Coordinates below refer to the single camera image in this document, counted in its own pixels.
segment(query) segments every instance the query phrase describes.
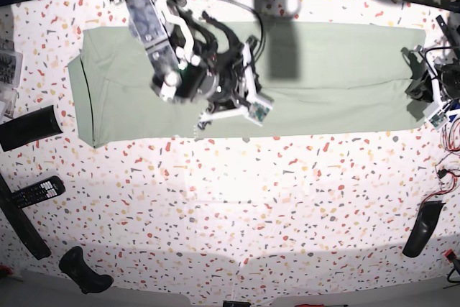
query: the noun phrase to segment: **green cloth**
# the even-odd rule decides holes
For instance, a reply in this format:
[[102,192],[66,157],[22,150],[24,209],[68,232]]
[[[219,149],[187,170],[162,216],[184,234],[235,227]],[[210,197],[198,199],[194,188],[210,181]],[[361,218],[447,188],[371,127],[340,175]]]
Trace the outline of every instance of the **green cloth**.
[[[242,42],[259,33],[252,22],[226,25]],[[212,29],[219,50],[225,49],[222,32]],[[269,22],[266,31],[257,73],[274,110],[263,127],[241,116],[214,121],[204,132],[196,123],[206,102],[160,100],[150,88],[152,66],[127,28],[85,31],[83,50],[69,64],[80,138],[100,147],[145,137],[261,137],[421,125],[423,104],[405,95],[412,73],[401,50],[424,45],[423,30]]]

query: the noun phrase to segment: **remote control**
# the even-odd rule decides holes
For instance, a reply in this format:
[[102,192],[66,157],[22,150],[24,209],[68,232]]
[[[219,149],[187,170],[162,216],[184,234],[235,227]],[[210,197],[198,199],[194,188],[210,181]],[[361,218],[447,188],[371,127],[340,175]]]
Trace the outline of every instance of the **remote control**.
[[35,183],[11,194],[11,200],[19,209],[47,201],[48,199],[60,196],[65,192],[63,182],[57,177]]

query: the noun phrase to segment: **green towel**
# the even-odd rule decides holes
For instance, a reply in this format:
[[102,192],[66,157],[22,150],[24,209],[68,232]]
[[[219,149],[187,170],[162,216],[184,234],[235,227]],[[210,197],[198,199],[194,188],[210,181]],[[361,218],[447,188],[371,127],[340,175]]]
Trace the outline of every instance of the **green towel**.
[[[242,42],[256,23],[226,23]],[[257,63],[262,92],[274,100],[264,126],[236,117],[196,128],[199,104],[167,104],[150,89],[153,69],[127,28],[85,31],[69,64],[78,133],[94,147],[145,137],[262,137],[412,129],[423,104],[405,95],[412,75],[403,48],[425,32],[374,25],[271,21]],[[223,33],[219,50],[226,48]]]

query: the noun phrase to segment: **speckled white surface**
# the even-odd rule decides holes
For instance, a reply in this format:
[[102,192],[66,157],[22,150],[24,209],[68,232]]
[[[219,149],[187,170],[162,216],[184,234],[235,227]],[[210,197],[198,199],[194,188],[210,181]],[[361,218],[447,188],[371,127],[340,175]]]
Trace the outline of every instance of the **speckled white surface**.
[[[447,16],[387,0],[258,3],[265,13],[298,21],[424,29],[427,47],[441,43],[434,19]],[[252,20],[215,1],[191,0],[189,7],[207,8],[217,19]],[[12,31],[8,11],[0,9],[0,36]],[[66,65],[79,53],[83,30],[127,25],[126,9],[106,0],[43,0],[12,11],[16,50],[24,54],[15,116],[54,104],[64,133],[0,153],[0,171],[13,190],[59,175],[67,192],[24,210],[52,256],[32,258],[1,214],[0,263],[62,275],[59,259],[78,244],[115,286],[182,293],[205,305],[269,305],[281,295],[378,288],[449,271],[443,252],[459,248],[457,192],[444,198],[422,255],[401,253],[418,204],[438,187],[433,166],[444,151],[430,127],[140,139],[94,150],[77,136]]]

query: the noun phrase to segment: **terrazzo table surface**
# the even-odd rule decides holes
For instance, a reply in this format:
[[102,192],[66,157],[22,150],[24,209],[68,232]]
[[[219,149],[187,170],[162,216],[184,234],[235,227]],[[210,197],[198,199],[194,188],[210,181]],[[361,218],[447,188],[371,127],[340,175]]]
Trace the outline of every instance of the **terrazzo table surface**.
[[[240,0],[253,5],[254,0]],[[391,0],[257,0],[293,21],[424,29],[448,12]],[[190,0],[217,19],[252,21],[235,6]],[[68,62],[83,30],[124,26],[107,0],[41,0],[0,9],[0,37],[24,55],[15,116],[54,104],[63,134],[0,153],[12,190],[59,175],[65,194],[24,210],[52,251],[36,261],[0,214],[0,263],[59,275],[72,246],[122,288],[182,293],[191,303],[340,293],[445,275],[459,249],[458,193],[422,255],[402,255],[444,156],[430,127],[257,139],[141,139],[94,150],[77,135]]]

